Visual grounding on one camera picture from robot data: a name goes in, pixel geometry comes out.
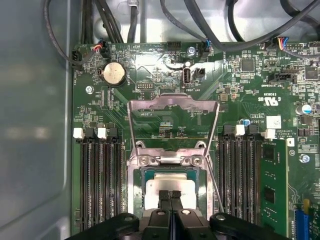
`mounting screw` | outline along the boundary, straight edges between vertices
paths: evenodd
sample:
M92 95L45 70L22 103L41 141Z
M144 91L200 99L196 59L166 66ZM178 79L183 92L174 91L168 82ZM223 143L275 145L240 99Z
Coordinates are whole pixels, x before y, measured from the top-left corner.
M306 163L310 162L311 158L310 158L309 155L301 154L299 160L300 160L300 162L302 162L303 164L306 164Z
M188 47L188 49L186 50L186 53L189 55L189 56L193 56L196 54L196 49L193 47L193 46L190 46Z
M139 158L140 165L148 165L149 164L149 158L146 156L142 156Z
M85 92L87 94L93 94L94 93L94 87L93 86L86 86Z
M199 166L202 164L202 159L198 156L192 158L192 165Z
M218 215L218 216L216 216L215 218L218 219L219 221L224 221L224 220L226 220L226 218L225 218L224 216L222 216L222 215Z
M189 210L182 210L182 214L189 215L191 212Z
M132 221L134 218L132 216L127 216L124 220L129 222Z

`integrated circuit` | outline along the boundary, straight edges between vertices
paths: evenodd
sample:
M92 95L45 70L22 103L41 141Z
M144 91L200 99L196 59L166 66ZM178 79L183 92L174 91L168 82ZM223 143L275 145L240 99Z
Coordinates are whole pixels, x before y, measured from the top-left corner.
M254 72L255 71L255 61L251 58L244 58L241 60L241 70L242 72Z
M266 145L263 148L262 157L266 160L275 160L275 148L271 145Z
M305 80L319 80L318 67L306 66L304 77Z
M275 190L269 188L269 187L265 187L263 189L263 196L264 196L264 199L267 200L268 202L274 204L275 201L276 201L276 192Z

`microchip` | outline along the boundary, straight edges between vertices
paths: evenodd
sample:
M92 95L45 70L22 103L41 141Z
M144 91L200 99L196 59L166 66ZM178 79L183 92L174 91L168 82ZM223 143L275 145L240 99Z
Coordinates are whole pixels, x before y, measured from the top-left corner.
M255 62L253 59L242 59L241 60L241 70L242 72L254 72Z
M221 102L228 102L228 100L229 100L229 94L227 94L227 93L220 94L220 101Z
M169 139L169 138L171 137L171 131L170 131L170 129L166 129L166 130L164 131L164 137L165 137L166 139Z
M302 125L310 125L312 124L313 117L312 116L301 116L300 123Z
M263 146L263 158L271 161L275 160L275 149L273 146L271 145Z
M298 137L304 137L305 136L305 130L304 129L298 129Z
M267 200L268 202L274 204L276 200L276 193L275 190L265 186L263 189L263 195L264 199Z
M305 80L319 80L319 72L317 67L305 67Z

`cable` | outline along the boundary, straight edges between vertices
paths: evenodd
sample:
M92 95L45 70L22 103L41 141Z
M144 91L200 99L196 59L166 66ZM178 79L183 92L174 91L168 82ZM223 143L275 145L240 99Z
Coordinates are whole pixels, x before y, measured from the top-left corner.
M81 43L86 44L87 42L87 0L82 0L81 5Z
M253 47L255 45L268 41L269 39L272 39L280 35L281 33L285 32L286 30L291 28L293 25L295 25L297 22L299 22L305 15L307 15L311 10L313 10L318 4L320 4L320 0L314 0L305 9L303 9L297 16L290 19L288 22L278 27L277 29L273 30L272 32L265 34L261 37L258 37L254 40L247 41L244 43L237 43L233 45L225 45L219 41L219 39L212 32L210 26L206 22L195 0L184 0L184 3L189 13L191 14L191 17L197 24L197 26L206 35L206 37L212 42L214 46L216 46L218 49L225 52L235 52L235 51L248 49L250 47Z
M136 38L136 30L138 24L138 8L136 6L131 7L131 16L130 16L130 28L127 38L128 44L133 44Z
M234 15L234 10L235 10L235 4L238 2L238 0L229 0L229 3L227 4L228 6L228 23L229 27L231 30L232 35L234 36L235 40L238 42L244 42L245 40L241 37L240 33L238 32L238 29L236 27L235 23L235 15Z
M60 54L61 57L63 57L66 61L68 61L69 63L73 64L73 65L83 65L86 62L88 62L90 60L90 58L95 54L95 50L90 51L85 58L83 58L81 61L75 61L71 58L69 58L64 51L61 49L61 47L59 46L59 43L55 37L54 31L52 30L52 26L50 23L50 17L49 17L49 5L50 5L51 0L45 0L44 1L44 6L43 6L43 16L44 16L44 21L45 21L45 27L48 31L49 34L49 38L53 44L53 46L55 47L55 49L58 51L58 53Z
M166 7L166 0L160 0L160 5L161 5L161 9L163 14L166 16L166 18L172 23L174 24L176 27L180 28L181 30L185 31L186 33L194 36L196 39L199 39L202 42L206 42L207 39L201 35L199 35L198 33L192 31L190 28L188 28L187 26L183 25L181 22L179 22L167 9Z
M305 55L305 54L298 54L293 51L290 51L287 49L287 42L289 40L288 37L278 37L278 43L279 43L279 48L281 51L292 55L294 57L300 58L300 59L316 59L320 58L320 54L311 54L311 55Z
M115 17L112 14L112 11L110 10L106 0L99 0L99 2L100 2L101 6L104 9L106 18L107 18L107 20L109 21L109 23L110 23L110 25L112 27L112 30L114 32L114 35L115 35L115 38L116 38L117 42L119 44L123 44L124 40L122 39L122 36L121 36L120 30L118 28L117 22L115 20Z
M283 10L292 18L300 13L298 9L296 9L289 0L280 0L280 4ZM312 28L314 28L318 39L320 40L320 22L314 19L312 16L305 15L302 19L302 22L309 24Z
M94 36L93 36L93 21L92 21L92 0L86 0L86 43L93 44Z
M105 13L102 5L100 4L100 1L99 0L94 0L94 1L95 1L96 8L98 9L98 12L100 14L101 20L104 25L104 28L106 30L106 33L108 34L108 37L109 37L111 43L113 43L113 44L117 43L114 31L113 31L113 29L107 19L106 13Z

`green circuit board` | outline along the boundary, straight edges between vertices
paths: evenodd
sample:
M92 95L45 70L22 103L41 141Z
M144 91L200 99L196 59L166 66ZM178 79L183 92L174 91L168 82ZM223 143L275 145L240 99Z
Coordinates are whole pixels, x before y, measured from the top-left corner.
M78 45L74 52L84 56L92 47ZM188 53L190 47L195 49L194 55ZM317 53L320 52L320 43L290 43L287 48L298 53ZM110 62L121 63L125 69L125 81L120 86L110 86L101 77L102 67ZM318 64L319 59L292 57L276 47L267 48L265 44L230 53L219 52L213 47L204 53L203 45L197 42L107 45L105 55L96 53L73 75L73 127L82 128L84 134L88 129L97 134L98 128L106 128L108 136L117 135L118 139L103 146L88 141L85 147L81 140L74 140L72 234L128 210L127 160L133 149L128 102L153 100L161 94L187 94L197 101L218 101L220 104L210 149L214 171L221 185L219 189L234 187L233 183L222 186L222 179L232 181L233 173L237 174L237 164L246 170L239 172L237 176L241 179L235 180L235 184L246 180L246 188L250 188L255 179L255 186L250 191L247 189L248 194L242 186L234 188L241 199L247 202L254 199L255 210L248 203L240 212L239 206L230 203L233 198L241 202L240 197L223 193L226 212L299 239L297 228L302 223L298 222L296 213L304 209L304 199L312 203L311 209L320 204ZM190 75L187 82L182 75L186 68ZM308 114L301 112L305 105L311 107ZM242 125L244 120L249 121L250 126L258 127L254 147L251 138L231 136L236 133L235 126ZM133 115L136 140L142 141L147 148L166 151L194 148L198 141L205 142L212 121L213 116L205 111L183 111L176 106L167 106L163 110L145 109ZM228 138L226 126L232 128ZM261 136L267 129L275 130L276 139ZM231 159L228 149L231 153L238 153L237 157ZM109 166L102 164L104 151L111 153ZM117 161L112 161L113 153L118 156ZM253 163L249 162L249 157L255 157ZM91 165L84 169L84 162L88 159L92 159ZM223 167L225 161L230 161L226 168ZM138 183L135 183L133 213L140 215L144 207L141 173L135 178ZM118 189L117 194L106 190L106 184ZM208 188L204 181L199 184ZM206 216L207 202L203 197L200 196L202 200L198 208ZM213 205L214 212L219 211L217 203ZM310 231L313 229L319 230L310 224Z

